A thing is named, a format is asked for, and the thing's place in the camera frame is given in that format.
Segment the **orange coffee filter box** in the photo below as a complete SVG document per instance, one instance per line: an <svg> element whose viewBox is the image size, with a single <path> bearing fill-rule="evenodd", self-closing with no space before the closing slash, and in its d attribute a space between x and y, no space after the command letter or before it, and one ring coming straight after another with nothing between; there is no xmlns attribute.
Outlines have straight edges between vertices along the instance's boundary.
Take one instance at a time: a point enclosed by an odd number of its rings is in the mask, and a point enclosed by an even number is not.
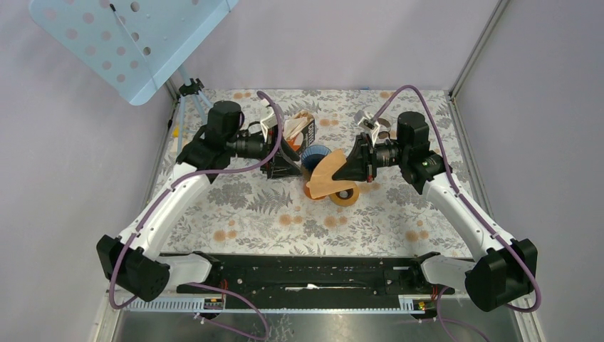
<svg viewBox="0 0 604 342"><path fill-rule="evenodd" d="M316 137L316 121L308 110L302 110L285 121L283 138L298 155L312 145Z"/></svg>

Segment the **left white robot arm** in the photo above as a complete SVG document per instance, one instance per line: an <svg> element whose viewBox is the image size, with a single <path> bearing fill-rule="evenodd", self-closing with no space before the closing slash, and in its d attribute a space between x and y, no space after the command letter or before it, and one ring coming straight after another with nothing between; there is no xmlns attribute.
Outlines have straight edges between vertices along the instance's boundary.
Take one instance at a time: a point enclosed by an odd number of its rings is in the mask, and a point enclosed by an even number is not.
<svg viewBox="0 0 604 342"><path fill-rule="evenodd" d="M207 113L206 124L182 148L160 192L119 235L101 237L96 249L109 281L108 301L113 309L131 303L131 299L117 303L118 287L130 292L132 299L146 302L181 285L196 285L205 293L219 288L221 274L209 257L196 252L162 256L161 249L186 209L218 175L271 167L280 152L287 161L297 160L283 138L281 107L267 94L258 95L267 113L260 124L268 128L267 133L243 130L241 106L231 100L217 101Z"/></svg>

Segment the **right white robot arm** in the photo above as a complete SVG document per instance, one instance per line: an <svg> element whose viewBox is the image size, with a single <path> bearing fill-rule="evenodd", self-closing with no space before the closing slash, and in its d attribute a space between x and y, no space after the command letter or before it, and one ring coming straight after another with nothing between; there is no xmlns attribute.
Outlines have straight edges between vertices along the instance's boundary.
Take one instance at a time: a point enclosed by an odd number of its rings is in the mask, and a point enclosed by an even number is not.
<svg viewBox="0 0 604 342"><path fill-rule="evenodd" d="M370 182L380 167L398 166L402 178L435 206L455 228L472 261L430 252L412 260L408 282L425 294L435 285L467 293L482 311L492 311L540 291L536 285L538 252L529 240L517 240L502 229L456 184L449 163L429 147L425 117L407 111L397 118L393 142L376 143L359 134L334 180Z"/></svg>

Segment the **blue glass dripper cone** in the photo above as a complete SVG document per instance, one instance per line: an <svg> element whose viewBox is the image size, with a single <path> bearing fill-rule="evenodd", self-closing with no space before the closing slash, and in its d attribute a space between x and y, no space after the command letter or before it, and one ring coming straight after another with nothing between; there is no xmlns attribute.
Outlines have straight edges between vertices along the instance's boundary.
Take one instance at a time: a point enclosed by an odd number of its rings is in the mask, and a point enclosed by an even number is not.
<svg viewBox="0 0 604 342"><path fill-rule="evenodd" d="M314 171L323 158L331 153L324 145L310 145L301 153L301 165L309 172Z"/></svg>

